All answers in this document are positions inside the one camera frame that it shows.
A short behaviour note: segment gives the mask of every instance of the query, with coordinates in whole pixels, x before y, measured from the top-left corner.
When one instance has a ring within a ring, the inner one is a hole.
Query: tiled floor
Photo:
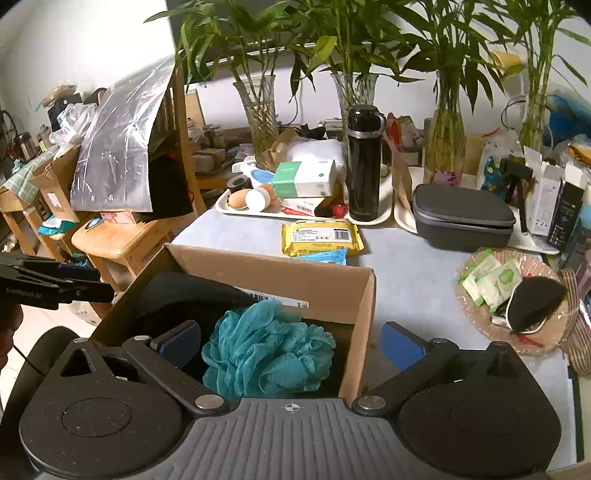
[[[59,325],[68,327],[81,337],[89,337],[95,327],[72,313],[70,308],[69,305],[60,305],[59,310],[42,310],[23,306],[24,318],[21,327],[14,334],[14,344],[21,352],[28,355],[43,333]],[[11,350],[8,354],[8,364],[0,372],[2,405],[6,404],[23,363],[23,358],[16,350]]]

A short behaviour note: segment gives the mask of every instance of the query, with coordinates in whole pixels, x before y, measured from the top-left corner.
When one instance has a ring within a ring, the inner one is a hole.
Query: black tape roll
[[[251,189],[252,182],[251,179],[248,178],[246,175],[238,175],[236,177],[232,177],[228,180],[228,189],[230,193],[238,192],[239,190],[244,189]]]

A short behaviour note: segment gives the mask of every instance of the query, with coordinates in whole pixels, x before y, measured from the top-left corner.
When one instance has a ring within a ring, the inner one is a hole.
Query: small packet
[[[296,259],[306,260],[308,262],[334,263],[335,265],[346,265],[348,251],[348,248],[343,248],[342,250],[332,250],[330,252],[320,252],[317,254],[301,255],[300,257],[296,257]]]
[[[501,262],[495,258],[492,254],[492,250],[487,248],[478,259],[478,262],[460,277],[462,287],[466,289],[468,295],[472,297],[472,300],[477,306],[482,305],[484,299],[482,298],[482,295],[480,295],[480,291],[476,286],[476,279],[483,277],[500,266]]]
[[[521,283],[519,262],[511,257],[506,263],[476,279],[476,286],[491,313],[507,301],[513,290]]]
[[[364,248],[357,225],[346,219],[298,220],[281,228],[281,250],[290,257],[345,248],[350,254]]]

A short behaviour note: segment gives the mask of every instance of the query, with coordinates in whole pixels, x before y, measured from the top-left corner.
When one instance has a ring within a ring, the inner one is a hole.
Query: teal cloth
[[[47,220],[55,218],[55,215],[50,216]],[[68,220],[62,220],[59,228],[51,228],[48,226],[40,225],[37,231],[42,235],[57,235],[58,233],[66,233],[70,228],[78,225],[77,222],[69,222]]]
[[[226,312],[202,349],[209,365],[203,384],[228,400],[318,390],[329,376],[335,339],[300,320],[278,300]]]

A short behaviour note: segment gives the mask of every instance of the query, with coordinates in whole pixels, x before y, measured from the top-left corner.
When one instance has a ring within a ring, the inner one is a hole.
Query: wicker tray
[[[482,252],[472,255],[461,268],[459,276],[463,275],[468,268],[473,266],[480,255],[482,255]],[[548,265],[533,255],[527,255],[512,249],[493,250],[493,255],[501,263],[507,262],[510,257],[515,257],[519,261],[521,274],[524,277],[531,274],[560,281],[558,275]],[[492,315],[488,306],[483,304],[477,307],[471,296],[468,295],[460,283],[457,283],[456,294],[464,313],[477,329],[491,340],[501,340],[510,343],[515,351],[522,355],[544,355],[554,350],[562,340],[570,318],[569,302],[567,296],[565,296],[556,311],[546,320],[544,326],[538,332],[527,335],[527,338],[543,345],[537,346],[529,342],[524,342],[507,328],[494,325],[491,321]]]

